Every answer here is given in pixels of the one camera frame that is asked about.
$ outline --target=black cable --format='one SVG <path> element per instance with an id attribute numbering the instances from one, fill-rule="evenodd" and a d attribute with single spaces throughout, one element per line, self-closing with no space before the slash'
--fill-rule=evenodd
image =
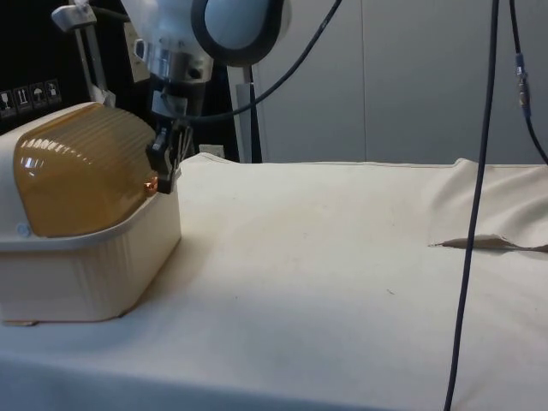
<path id="1" fill-rule="evenodd" d="M 93 12 L 97 15 L 104 15 L 105 17 L 110 17 L 111 19 L 123 21 L 124 23 L 129 23 L 131 20 L 128 15 L 124 13 L 118 13 L 109 9 L 104 9 L 102 7 L 91 6 Z"/>
<path id="2" fill-rule="evenodd" d="M 485 175 L 485 163 L 487 160 L 487 142 L 489 140 L 489 128 L 491 126 L 491 109 L 493 104 L 493 93 L 495 88 L 495 74 L 497 68 L 497 31 L 498 31 L 498 9 L 500 0 L 492 0 L 491 9 L 491 40 L 489 44 L 489 71 L 487 80 L 487 97 L 485 101 L 485 112 L 483 117 L 483 129 L 481 132 L 481 145 L 479 150 L 478 176 L 476 179 L 476 188 L 474 191 L 474 203 L 472 214 L 470 216 L 470 226 L 468 229 L 468 241 L 466 245 L 466 255 L 464 258 L 464 269 L 462 273 L 461 295 L 459 297 L 459 306 L 456 312 L 455 340 L 453 342 L 453 356 L 451 359 L 450 379 L 447 387 L 447 397 L 445 398 L 444 411 L 450 411 L 453 403 L 453 394 L 455 393 L 456 372 L 459 364 L 459 353 L 461 350 L 462 322 L 464 320 L 464 308 L 466 306 L 466 297 L 468 293 L 468 281 L 470 279 L 470 267 L 472 265 L 472 254 L 474 251 L 474 237 L 476 225 L 478 222 L 478 213 L 480 211 L 481 189 Z"/>
<path id="3" fill-rule="evenodd" d="M 342 1 L 343 0 L 335 1 L 333 6 L 331 7 L 330 12 L 327 14 L 327 16 L 324 18 L 324 21 L 322 21 L 322 24 L 319 26 L 318 31 L 314 34 L 314 36 L 308 43 L 307 48 L 302 52 L 302 54 L 299 56 L 299 58 L 293 64 L 293 66 L 291 66 L 291 68 L 287 71 L 287 73 L 284 74 L 280 78 L 280 80 L 274 83 L 274 85 L 271 88 L 269 88 L 263 94 L 258 96 L 252 103 L 246 104 L 240 107 L 239 109 L 228 112 L 228 113 L 217 114 L 215 116 L 184 116 L 184 117 L 181 117 L 181 120 L 190 122 L 190 123 L 222 122 L 225 120 L 229 120 L 230 118 L 234 116 L 238 116 L 239 114 L 244 113 L 248 110 L 251 110 L 253 107 L 256 107 L 257 104 L 269 98 L 271 94 L 273 94 L 283 83 L 285 83 L 285 81 L 287 81 L 295 73 L 295 71 L 297 71 L 297 69 L 303 64 L 303 62 L 307 59 L 313 47 L 316 45 L 316 43 L 318 43 L 318 40 L 323 34 L 324 30 L 327 28 L 327 26 L 331 22 L 331 19 L 337 12 Z"/>
<path id="4" fill-rule="evenodd" d="M 525 123 L 527 124 L 527 130 L 529 136 L 533 141 L 537 152 L 542 157 L 542 160 L 548 165 L 548 156 L 546 155 L 545 150 L 542 148 L 540 141 L 537 137 L 537 134 L 534 132 L 533 123 L 531 122 L 531 102 L 529 95 L 529 85 L 527 80 L 527 72 L 525 71 L 525 63 L 523 55 L 521 54 L 521 42 L 520 42 L 520 30 L 517 24 L 517 15 L 515 12 L 515 0 L 510 0 L 510 17 L 512 20 L 512 32 L 514 34 L 514 44 L 515 44 L 515 54 L 517 55 L 517 65 L 518 72 L 521 74 L 520 80 L 520 98 L 521 98 L 521 107 L 523 109 L 523 114 L 525 117 Z"/>
<path id="5" fill-rule="evenodd" d="M 512 19 L 512 31 L 514 32 L 514 44 L 515 44 L 515 54 L 521 53 L 521 43 L 520 43 L 520 31 L 517 26 L 517 17 L 515 14 L 515 0 L 510 0 L 510 17 Z"/>

